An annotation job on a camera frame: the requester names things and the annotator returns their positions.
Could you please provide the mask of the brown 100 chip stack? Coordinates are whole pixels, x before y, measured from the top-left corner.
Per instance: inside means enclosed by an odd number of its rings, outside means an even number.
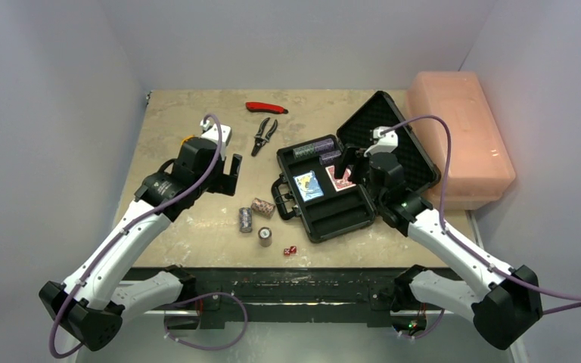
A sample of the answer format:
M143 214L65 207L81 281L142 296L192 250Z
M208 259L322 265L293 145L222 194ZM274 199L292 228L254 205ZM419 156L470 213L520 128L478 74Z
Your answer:
M262 247L270 247L272 245L272 230L268 227L262 227L258 230L258 238Z

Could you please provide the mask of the purple 500 chip stack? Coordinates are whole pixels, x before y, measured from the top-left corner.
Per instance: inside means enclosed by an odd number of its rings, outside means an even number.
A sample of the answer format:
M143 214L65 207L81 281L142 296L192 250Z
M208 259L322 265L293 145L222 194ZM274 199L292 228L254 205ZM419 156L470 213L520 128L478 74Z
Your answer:
M340 157L341 152L338 150L329 151L319 155L319 162L323 166L333 165Z

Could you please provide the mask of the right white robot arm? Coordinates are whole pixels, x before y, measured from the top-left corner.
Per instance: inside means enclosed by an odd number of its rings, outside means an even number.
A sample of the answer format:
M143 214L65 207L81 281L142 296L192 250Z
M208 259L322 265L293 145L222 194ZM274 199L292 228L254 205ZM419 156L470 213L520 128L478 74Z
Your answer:
M396 279L394 296L403 307L427 303L471 321L491 346L505 350L542 316L539 279L529 267L513 268L459 233L431 202L408 188L404 169L391 152L368 154L346 147L336 176L365 189L383 222L440 258L459 279L412 266Z

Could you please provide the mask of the red playing card deck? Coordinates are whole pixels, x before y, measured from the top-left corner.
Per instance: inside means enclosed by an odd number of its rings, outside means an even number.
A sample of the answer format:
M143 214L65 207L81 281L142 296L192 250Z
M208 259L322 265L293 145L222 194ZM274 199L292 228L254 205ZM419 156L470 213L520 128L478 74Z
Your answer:
M346 189L354 188L356 186L355 183L353 183L349 180L349 178L351 176L351 169L349 167L346 167L344 174L343 174L343 178L335 178L334 177L334 172L335 172L334 166L327 166L325 168L325 171L326 171L326 173L329 177L329 180L330 180L331 184L333 185L334 190L336 192L344 191Z

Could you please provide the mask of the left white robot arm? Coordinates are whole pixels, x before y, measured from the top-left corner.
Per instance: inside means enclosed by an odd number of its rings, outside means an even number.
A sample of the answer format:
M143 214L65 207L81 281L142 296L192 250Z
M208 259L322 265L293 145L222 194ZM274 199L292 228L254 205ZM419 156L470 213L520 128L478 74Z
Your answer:
M186 309L205 299L196 278L177 266L127 288L119 284L153 240L203 193L235 194L241 156L233 156L225 174L228 144L222 134L184 140L176 158L143 180L97 250L62 282L45 283L39 298L53 319L48 349L54 358L67 358L82 347L102 349L124 322L159 306Z

